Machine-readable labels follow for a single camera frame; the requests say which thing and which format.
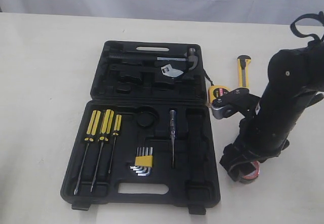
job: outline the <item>white table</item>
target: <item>white table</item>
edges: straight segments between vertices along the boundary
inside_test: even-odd
[[[236,57],[248,54],[256,95],[267,84],[271,56],[307,44],[287,25],[1,13],[0,223],[323,223],[324,103],[306,110],[289,136],[291,146],[262,164],[253,184],[233,182],[218,164],[222,199],[206,216],[168,205],[110,203],[88,212],[71,210],[60,188],[107,40],[197,43],[209,76],[230,88],[237,87]],[[235,139],[240,118],[212,118],[217,161]]]

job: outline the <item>black cord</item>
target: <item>black cord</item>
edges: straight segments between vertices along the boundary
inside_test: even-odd
[[[205,74],[206,79],[211,83],[211,86],[213,86],[214,83],[213,83],[213,81],[211,80],[211,78],[209,78],[208,74],[206,73],[206,70],[204,70],[204,74]]]

